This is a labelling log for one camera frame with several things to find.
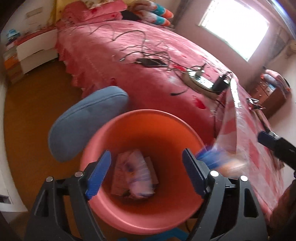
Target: folded clothes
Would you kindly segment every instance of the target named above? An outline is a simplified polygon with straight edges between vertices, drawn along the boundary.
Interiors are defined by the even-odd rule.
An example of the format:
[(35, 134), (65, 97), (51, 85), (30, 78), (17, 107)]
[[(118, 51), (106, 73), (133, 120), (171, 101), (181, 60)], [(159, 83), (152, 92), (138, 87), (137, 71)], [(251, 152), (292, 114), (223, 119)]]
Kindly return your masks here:
[(277, 81), (281, 82), (284, 88), (286, 89), (287, 92), (291, 92), (290, 86), (288, 86), (287, 82), (285, 79), (278, 73), (273, 70), (267, 69), (265, 70), (266, 74), (269, 74), (273, 78), (275, 78)]
[(132, 9), (133, 11), (146, 10), (164, 18), (174, 17), (171, 11), (149, 0), (136, 0)]
[(71, 16), (71, 14), (69, 14), (67, 18), (60, 19), (56, 23), (56, 26), (58, 29), (64, 29), (64, 28), (69, 28), (72, 26), (81, 26), (81, 25), (86, 25), (86, 24), (100, 23), (100, 22), (105, 22), (105, 21), (121, 20), (121, 19), (122, 19), (122, 15), (120, 12), (105, 14), (102, 16), (88, 19), (86, 21), (79, 21), (74, 16)]
[(281, 81), (276, 80), (275, 78), (273, 78), (269, 74), (264, 74), (263, 77), (266, 82), (272, 84), (273, 86), (280, 88), (280, 90), (282, 91), (284, 96), (286, 96), (286, 94), (289, 93), (289, 91), (286, 90), (286, 88), (284, 87), (284, 85), (282, 84)]
[(93, 9), (88, 9), (82, 1), (76, 1), (68, 4), (64, 8), (62, 15), (63, 18), (71, 16), (79, 21), (86, 21), (106, 14), (121, 12), (126, 9), (127, 6), (122, 0), (109, 2)]
[(146, 22), (165, 26), (165, 27), (170, 26), (169, 20), (161, 16), (158, 16), (152, 12), (149, 12), (146, 10), (138, 10), (138, 11), (133, 11), (133, 13)]

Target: cable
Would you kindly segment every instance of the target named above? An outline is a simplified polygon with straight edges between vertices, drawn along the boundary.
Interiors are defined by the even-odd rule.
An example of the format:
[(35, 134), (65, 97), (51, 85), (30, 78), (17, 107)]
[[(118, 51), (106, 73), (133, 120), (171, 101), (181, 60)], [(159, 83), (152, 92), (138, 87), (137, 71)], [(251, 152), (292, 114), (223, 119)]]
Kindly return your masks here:
[[(175, 75), (183, 82), (183, 80), (182, 80), (182, 78), (174, 71), (174, 73), (175, 73)], [(184, 90), (184, 91), (182, 91), (182, 92), (180, 92), (180, 93), (171, 93), (171, 96), (177, 96), (177, 95), (181, 95), (181, 94), (183, 94), (183, 93), (185, 93), (185, 92), (187, 92), (188, 90), (189, 90), (189, 86), (187, 86), (187, 89), (186, 90)]]
[(133, 32), (140, 32), (144, 35), (144, 38), (143, 38), (143, 41), (142, 41), (142, 46), (144, 46), (145, 44), (145, 41), (147, 40), (147, 35), (145, 32), (141, 31), (141, 30), (131, 30), (131, 31), (127, 31), (127, 32), (124, 32), (122, 34), (119, 34), (116, 38), (114, 38), (112, 40), (112, 42), (116, 41), (116, 39), (118, 39), (120, 36), (124, 35), (124, 34), (128, 34), (128, 33), (133, 33)]
[(110, 24), (103, 24), (103, 25), (97, 27), (94, 31), (90, 32), (89, 35), (93, 34), (95, 31), (97, 31), (100, 27), (103, 27), (103, 26), (108, 26), (108, 27), (111, 28), (111, 30), (112, 30), (112, 40), (114, 41), (115, 30), (114, 30), (114, 28), (113, 28)]
[(147, 52), (143, 52), (143, 51), (134, 51), (134, 52), (128, 53), (128, 54), (125, 55), (123, 58), (121, 58), (119, 61), (124, 61), (129, 55), (134, 54), (134, 53), (142, 53), (142, 54), (144, 55), (144, 57), (157, 56), (157, 57), (161, 57), (161, 58), (167, 59), (167, 60), (169, 60), (170, 62), (173, 62), (174, 64), (176, 64), (176, 65), (178, 65), (178, 66), (181, 66), (181, 67), (183, 67), (183, 68), (185, 68), (185, 69), (189, 69), (189, 70), (190, 70), (190, 71), (185, 71), (185, 73), (186, 73), (186, 72), (191, 72), (191, 71), (196, 71), (197, 69), (192, 69), (193, 67), (201, 67), (201, 66), (199, 66), (199, 65), (195, 65), (195, 66), (193, 66), (193, 67), (191, 67), (191, 68), (188, 68), (188, 67), (185, 67), (185, 66), (183, 66), (183, 65), (178, 64), (177, 62), (171, 60), (170, 58), (167, 58), (167, 57), (164, 57), (164, 56), (160, 56), (160, 55), (158, 55), (158, 54), (160, 54), (160, 53), (166, 53), (166, 54), (169, 56), (169, 54), (168, 54), (167, 52), (165, 52), (165, 51), (156, 52), (156, 53), (153, 53), (153, 54), (150, 54), (150, 53), (147, 53)]
[(216, 99), (215, 101), (217, 101), (220, 105), (222, 105), (222, 106), (225, 108), (225, 105), (223, 105), (222, 102), (221, 102), (220, 100), (217, 100), (217, 99)]
[(181, 95), (181, 94), (183, 94), (183, 93), (187, 92), (187, 90), (189, 90), (189, 87), (187, 87), (187, 89), (186, 89), (186, 90), (184, 90), (184, 91), (182, 91), (182, 92), (180, 92), (180, 93), (171, 93), (171, 96), (177, 96), (177, 95)]
[(135, 46), (128, 46), (128, 47), (126, 47), (124, 49), (121, 49), (119, 51), (124, 51), (124, 50), (126, 50), (128, 48), (135, 48), (135, 47), (147, 47), (147, 46), (146, 45), (140, 45), (140, 44), (138, 44), (138, 45), (135, 45)]

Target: drawer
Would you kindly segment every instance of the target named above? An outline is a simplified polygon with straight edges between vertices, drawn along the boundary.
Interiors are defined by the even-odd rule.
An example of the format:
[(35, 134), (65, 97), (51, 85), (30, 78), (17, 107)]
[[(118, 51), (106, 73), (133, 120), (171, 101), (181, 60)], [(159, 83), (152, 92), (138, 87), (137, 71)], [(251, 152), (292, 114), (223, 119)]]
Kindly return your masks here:
[(261, 89), (260, 85), (257, 85), (252, 91), (250, 92), (250, 96), (254, 96), (257, 94), (257, 92)]
[(270, 96), (274, 90), (272, 88), (270, 88), (269, 86), (267, 86), (267, 88), (264, 91), (268, 96)]
[(42, 65), (57, 57), (57, 51), (53, 48), (49, 50), (38, 51), (37, 53), (28, 56), (20, 62), (22, 66), (22, 71), (25, 74), (30, 70), (36, 68), (37, 66)]
[(257, 88), (256, 90), (258, 91), (256, 91), (256, 93), (252, 95), (252, 97), (254, 99), (259, 100), (259, 102), (262, 104), (264, 101), (266, 101), (266, 99), (268, 98), (268, 95), (261, 88)]
[(266, 84), (264, 81), (260, 81), (260, 82), (259, 82), (259, 85), (261, 86), (261, 88), (262, 88), (263, 90), (265, 90), (265, 89), (268, 87), (268, 84)]
[(29, 57), (41, 50), (49, 50), (55, 47), (57, 42), (57, 29), (31, 38), (17, 46), (17, 57), (19, 61)]

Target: window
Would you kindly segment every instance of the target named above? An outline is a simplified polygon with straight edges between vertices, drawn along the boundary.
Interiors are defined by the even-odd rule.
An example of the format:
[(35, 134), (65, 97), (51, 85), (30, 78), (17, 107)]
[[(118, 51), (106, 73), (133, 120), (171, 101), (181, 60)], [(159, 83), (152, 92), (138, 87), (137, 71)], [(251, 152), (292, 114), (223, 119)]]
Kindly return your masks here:
[(239, 0), (212, 0), (200, 26), (248, 61), (265, 36), (269, 22)]

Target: stuffed toy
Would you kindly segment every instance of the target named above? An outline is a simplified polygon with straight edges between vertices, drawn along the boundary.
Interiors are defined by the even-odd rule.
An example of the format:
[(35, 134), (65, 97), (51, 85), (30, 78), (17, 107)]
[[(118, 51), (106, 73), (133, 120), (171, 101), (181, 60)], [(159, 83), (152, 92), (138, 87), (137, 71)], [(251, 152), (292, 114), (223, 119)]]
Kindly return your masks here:
[(149, 0), (125, 0), (125, 2), (129, 5), (129, 11), (140, 19), (156, 25), (171, 25), (168, 18), (173, 18), (174, 14), (163, 6)]

